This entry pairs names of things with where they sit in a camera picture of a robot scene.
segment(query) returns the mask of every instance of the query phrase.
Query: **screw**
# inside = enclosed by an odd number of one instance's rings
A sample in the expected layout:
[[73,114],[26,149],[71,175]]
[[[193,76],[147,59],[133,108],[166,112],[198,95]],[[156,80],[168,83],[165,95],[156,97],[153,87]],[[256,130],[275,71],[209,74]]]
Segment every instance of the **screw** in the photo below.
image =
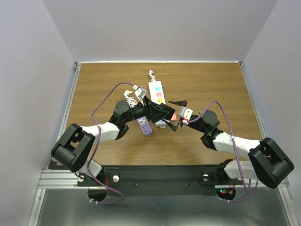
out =
[[84,181],[84,179],[83,178],[77,178],[77,181],[81,183],[81,182]]
[[205,182],[207,182],[207,181],[209,180],[208,174],[204,174],[204,175],[203,175],[203,180],[204,180]]
[[116,183],[119,181],[119,177],[117,175],[113,176],[113,181]]

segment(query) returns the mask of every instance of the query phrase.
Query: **black bracket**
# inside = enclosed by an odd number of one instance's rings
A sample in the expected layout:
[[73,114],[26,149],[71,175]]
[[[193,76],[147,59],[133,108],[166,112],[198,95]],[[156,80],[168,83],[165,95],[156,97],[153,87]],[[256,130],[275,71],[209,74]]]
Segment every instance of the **black bracket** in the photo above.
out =
[[258,179],[276,188],[294,169],[292,161],[271,138],[264,138],[248,154]]
[[77,124],[71,124],[51,150],[51,156],[71,172],[76,172],[85,164],[95,137],[86,133]]
[[116,121],[119,123],[127,123],[145,116],[147,120],[155,123],[161,119],[170,120],[175,112],[175,109],[167,106],[166,104],[156,104],[150,101],[147,97],[144,97],[143,101],[144,105],[139,102],[133,108],[130,108],[129,104],[125,100],[119,101],[115,106],[110,122]]
[[180,107],[186,107],[187,106],[187,100],[180,100],[180,101],[168,101],[169,103],[173,105],[177,105]]

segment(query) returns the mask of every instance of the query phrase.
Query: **power strip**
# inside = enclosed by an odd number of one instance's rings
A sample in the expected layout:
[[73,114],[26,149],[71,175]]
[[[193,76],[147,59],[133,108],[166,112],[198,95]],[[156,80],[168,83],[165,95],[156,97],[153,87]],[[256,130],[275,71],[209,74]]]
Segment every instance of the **power strip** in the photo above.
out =
[[[130,97],[129,95],[131,94],[132,92],[129,91],[129,90],[126,90],[123,94],[123,96],[125,97],[125,99],[127,99],[127,102],[128,102],[128,105],[130,105],[130,108],[133,108],[135,107],[138,103],[137,101],[135,100],[135,98],[133,97]],[[139,119],[137,119],[137,122],[143,132],[144,135],[149,135],[152,133],[152,129],[151,129],[151,126],[149,124],[149,122],[147,121],[147,118],[144,116],[144,117],[141,117]]]
[[[156,80],[156,77],[152,75],[153,73],[154,71],[150,70],[149,72],[149,76],[151,79],[151,81],[149,82],[150,99],[152,102],[155,102],[157,104],[161,104],[161,103],[166,104],[162,84],[160,81]],[[156,122],[155,125],[156,127],[165,128],[167,124],[162,120],[160,120]]]

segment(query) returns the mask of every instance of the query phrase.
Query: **metal floor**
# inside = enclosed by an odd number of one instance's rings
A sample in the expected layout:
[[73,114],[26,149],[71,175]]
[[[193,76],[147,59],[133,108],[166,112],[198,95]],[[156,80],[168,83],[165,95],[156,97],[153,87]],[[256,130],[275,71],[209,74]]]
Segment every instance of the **metal floor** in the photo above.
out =
[[[237,191],[243,195],[242,187]],[[90,203],[86,189],[47,189],[38,225],[288,226],[290,223],[279,190],[259,187],[251,199],[238,203],[226,203],[213,196],[183,195],[126,197],[111,206]]]

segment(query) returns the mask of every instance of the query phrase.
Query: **white power strip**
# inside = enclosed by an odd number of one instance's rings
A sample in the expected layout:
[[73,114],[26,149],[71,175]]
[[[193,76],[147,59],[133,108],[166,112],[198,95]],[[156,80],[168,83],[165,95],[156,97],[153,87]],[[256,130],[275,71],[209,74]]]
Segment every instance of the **white power strip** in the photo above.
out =
[[[153,70],[150,70],[149,76],[151,78],[151,82],[149,82],[149,91],[150,91],[150,99],[152,102],[155,102],[156,104],[161,104],[165,102],[164,93],[162,84],[160,81],[156,81],[156,77],[152,75],[154,73]],[[165,128],[166,123],[162,120],[155,123],[156,127]]]

